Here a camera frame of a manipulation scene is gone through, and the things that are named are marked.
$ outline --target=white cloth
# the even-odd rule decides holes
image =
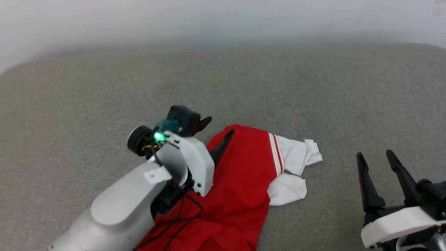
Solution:
[[[275,138],[277,155],[283,168],[281,174],[268,187],[269,204],[273,206],[303,199],[307,193],[306,182],[299,176],[305,166],[322,161],[322,155],[314,140],[305,139],[305,142],[300,142],[277,135]]]

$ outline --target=red stripe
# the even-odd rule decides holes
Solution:
[[[282,160],[281,160],[280,153],[279,153],[279,146],[277,145],[276,136],[274,134],[273,134],[273,137],[274,137],[274,143],[276,144],[277,156],[279,156],[280,173],[283,173]]]

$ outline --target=white stripe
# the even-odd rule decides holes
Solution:
[[[271,143],[271,151],[273,152],[274,165],[276,167],[277,176],[279,176],[281,173],[281,168],[279,162],[279,155],[277,154],[276,143],[274,142],[273,134],[268,133],[268,135],[269,135],[269,142]]]

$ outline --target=gray fabric surface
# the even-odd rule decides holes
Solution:
[[[446,180],[446,51],[423,45],[77,56],[0,77],[0,250],[42,250],[106,187],[143,162],[138,125],[182,104],[213,116],[208,141],[239,123],[314,139],[304,200],[270,207],[258,250],[362,250],[355,154],[388,205],[412,173]]]

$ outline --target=robotic arm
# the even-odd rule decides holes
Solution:
[[[401,247],[422,244],[425,248],[409,250],[446,251],[446,181],[418,183],[401,164],[393,151],[387,150],[390,167],[398,177],[404,193],[404,205],[387,207],[375,190],[362,153],[356,155],[363,209],[366,213],[361,238],[365,247],[399,251]]]
[[[201,120],[184,106],[172,106],[163,122],[137,127],[128,148],[147,162],[103,191],[48,247],[48,251],[129,251],[166,215],[187,191],[206,196],[214,168],[231,133],[212,151],[193,136],[212,118]]]

